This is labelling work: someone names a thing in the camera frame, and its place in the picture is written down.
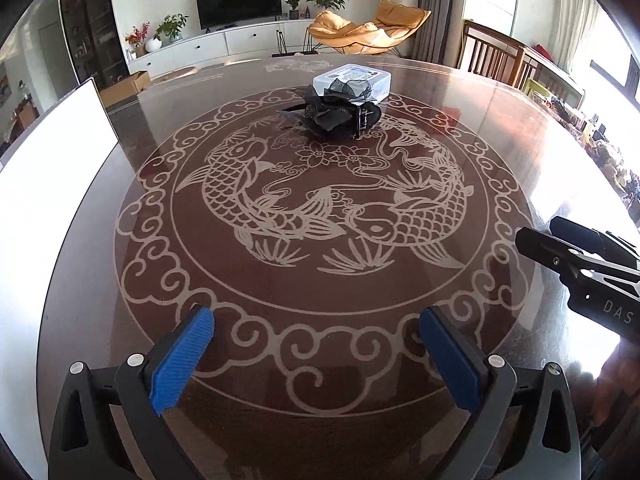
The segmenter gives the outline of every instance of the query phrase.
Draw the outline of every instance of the round wooden table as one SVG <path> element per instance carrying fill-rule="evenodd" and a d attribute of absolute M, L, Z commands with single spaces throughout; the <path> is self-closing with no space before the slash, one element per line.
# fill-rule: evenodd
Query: round wooden table
<path fill-rule="evenodd" d="M 277 113 L 300 102 L 290 88 L 348 62 L 392 73 L 363 139 L 322 142 Z M 138 99 L 111 116 L 120 143 L 47 297 L 47 444 L 71 362 L 147 351 L 194 303 L 213 309 L 214 340 L 165 418 L 211 479 L 423 478 L 466 420 L 418 338 L 428 305 L 484 352 L 559 362 L 575 384 L 616 345 L 513 240 L 555 215 L 638 231 L 519 91 L 410 60 L 309 56 L 200 70 Z"/>

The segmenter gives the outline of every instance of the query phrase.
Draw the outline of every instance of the painting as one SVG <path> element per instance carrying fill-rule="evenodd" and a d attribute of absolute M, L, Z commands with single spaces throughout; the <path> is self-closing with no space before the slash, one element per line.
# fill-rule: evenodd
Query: painting
<path fill-rule="evenodd" d="M 0 63 L 0 108 L 2 108 L 10 95 L 11 85 L 9 85 L 9 78 L 6 75 L 6 67 L 2 62 Z"/>

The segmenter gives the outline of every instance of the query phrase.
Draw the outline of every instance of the black fabric flower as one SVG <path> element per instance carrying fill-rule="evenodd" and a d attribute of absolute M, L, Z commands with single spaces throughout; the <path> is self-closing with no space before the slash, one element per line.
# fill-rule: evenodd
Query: black fabric flower
<path fill-rule="evenodd" d="M 382 117 L 380 107 L 367 101 L 371 96 L 371 85 L 366 81 L 343 83 L 336 79 L 324 91 L 324 96 L 319 96 L 312 85 L 292 91 L 305 103 L 279 113 L 304 124 L 315 136 L 323 139 L 359 139 Z"/>

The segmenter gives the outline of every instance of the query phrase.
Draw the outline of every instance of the orange chair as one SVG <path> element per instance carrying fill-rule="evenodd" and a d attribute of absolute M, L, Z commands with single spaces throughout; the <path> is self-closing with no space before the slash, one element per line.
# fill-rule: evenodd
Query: orange chair
<path fill-rule="evenodd" d="M 326 10 L 309 25 L 309 34 L 342 54 L 382 54 L 416 32 L 430 14 L 430 10 L 382 0 L 373 22 L 357 25 Z"/>

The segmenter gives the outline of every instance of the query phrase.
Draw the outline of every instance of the bolt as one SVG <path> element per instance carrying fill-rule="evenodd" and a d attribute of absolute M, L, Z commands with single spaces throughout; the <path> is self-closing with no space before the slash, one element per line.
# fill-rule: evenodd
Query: bolt
<path fill-rule="evenodd" d="M 71 365 L 71 368 L 69 368 L 69 371 L 73 375 L 76 375 L 76 374 L 79 374 L 83 368 L 84 368 L 84 365 L 80 361 L 78 361 L 77 363 L 73 363 Z"/>
<path fill-rule="evenodd" d="M 489 364 L 494 368 L 502 368 L 504 366 L 504 359 L 499 355 L 489 356 Z"/>
<path fill-rule="evenodd" d="M 552 375 L 560 375 L 562 372 L 561 368 L 556 363 L 549 363 L 546 369 L 549 370 L 549 373 Z"/>
<path fill-rule="evenodd" d="M 145 357 L 142 354 L 133 354 L 129 356 L 129 359 L 127 359 L 127 364 L 134 367 L 140 366 L 144 360 Z"/>

